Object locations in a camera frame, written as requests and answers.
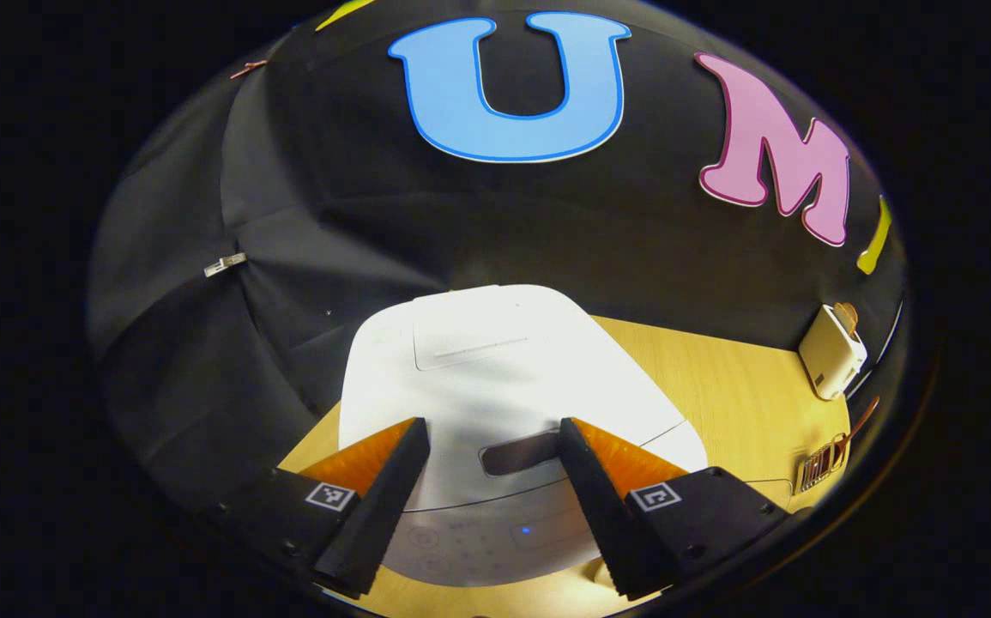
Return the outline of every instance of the pink letter m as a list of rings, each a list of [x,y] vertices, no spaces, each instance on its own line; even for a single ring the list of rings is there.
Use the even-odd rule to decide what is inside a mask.
[[[816,201],[804,208],[804,227],[831,246],[845,242],[849,207],[849,151],[827,125],[812,118],[801,140],[781,102],[757,77],[716,56],[694,56],[723,86],[727,129],[720,163],[700,173],[705,191],[740,206],[759,206],[769,193],[758,173],[770,154],[777,211],[789,216],[819,183]]]

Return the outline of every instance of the table surface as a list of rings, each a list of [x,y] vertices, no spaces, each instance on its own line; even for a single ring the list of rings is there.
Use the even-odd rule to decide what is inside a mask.
[[[792,496],[797,464],[837,433],[849,431],[845,400],[824,402],[796,352],[765,348],[594,317],[639,363],[704,442],[710,465],[729,470],[789,512],[811,506],[835,486],[845,469]],[[338,404],[280,462],[299,472],[338,451]],[[594,582],[599,560],[500,586],[436,586],[382,566],[370,594],[343,599],[390,618],[429,614],[471,618],[580,618],[610,615],[629,603],[612,587]]]

